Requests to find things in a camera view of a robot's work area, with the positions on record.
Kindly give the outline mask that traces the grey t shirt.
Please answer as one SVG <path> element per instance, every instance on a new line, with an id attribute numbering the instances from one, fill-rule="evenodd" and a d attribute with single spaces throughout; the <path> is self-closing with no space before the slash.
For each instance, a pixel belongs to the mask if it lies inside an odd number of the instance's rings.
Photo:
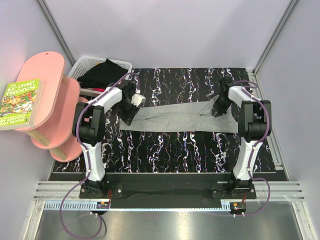
<path id="1" fill-rule="evenodd" d="M 175 132 L 210 132 L 238 133 L 238 123 L 229 108 L 226 114 L 212 116 L 215 96 L 210 101 L 188 102 L 162 106 L 142 107 L 127 125 L 119 121 L 123 131 L 175 133 Z"/>

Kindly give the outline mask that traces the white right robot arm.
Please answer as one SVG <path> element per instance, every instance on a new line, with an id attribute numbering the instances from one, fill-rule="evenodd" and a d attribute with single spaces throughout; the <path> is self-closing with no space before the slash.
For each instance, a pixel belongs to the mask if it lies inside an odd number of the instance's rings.
<path id="1" fill-rule="evenodd" d="M 220 117 L 227 113 L 232 103 L 240 107 L 238 134 L 241 137 L 239 155 L 226 188 L 231 198 L 242 198 L 253 189 L 253 170 L 263 141 L 272 131 L 272 104 L 248 92 L 249 81 L 233 81 L 224 76 L 219 81 L 219 97 L 212 107 L 212 115 Z"/>

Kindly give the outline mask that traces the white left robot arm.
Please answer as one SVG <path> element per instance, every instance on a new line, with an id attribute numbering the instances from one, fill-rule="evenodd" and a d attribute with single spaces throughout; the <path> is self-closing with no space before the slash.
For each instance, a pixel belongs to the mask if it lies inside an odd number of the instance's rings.
<path id="1" fill-rule="evenodd" d="M 106 112 L 116 107 L 118 117 L 130 126 L 144 100 L 134 83 L 123 80 L 120 84 L 108 86 L 96 98 L 76 105 L 72 135 L 81 146 L 86 169 L 85 178 L 80 182 L 81 198 L 85 194 L 103 198 L 111 193 L 101 150 L 106 131 Z"/>

